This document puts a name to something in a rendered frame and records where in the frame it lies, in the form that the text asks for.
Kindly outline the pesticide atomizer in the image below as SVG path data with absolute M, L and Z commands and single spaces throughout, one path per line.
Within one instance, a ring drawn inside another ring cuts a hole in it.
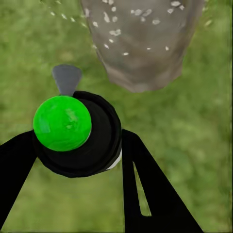
M 122 128 L 116 110 L 103 97 L 78 91 L 82 70 L 51 70 L 60 96 L 43 102 L 33 119 L 33 146 L 43 165 L 68 177 L 90 177 L 114 168 L 122 157 Z

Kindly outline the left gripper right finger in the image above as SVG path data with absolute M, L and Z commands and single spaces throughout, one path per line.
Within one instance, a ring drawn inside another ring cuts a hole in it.
M 122 129 L 125 233 L 203 233 L 141 138 Z M 133 162 L 152 216 L 140 211 Z

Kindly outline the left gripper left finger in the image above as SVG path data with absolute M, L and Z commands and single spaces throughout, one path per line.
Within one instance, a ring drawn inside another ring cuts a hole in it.
M 0 229 L 36 160 L 32 136 L 19 134 L 0 147 Z

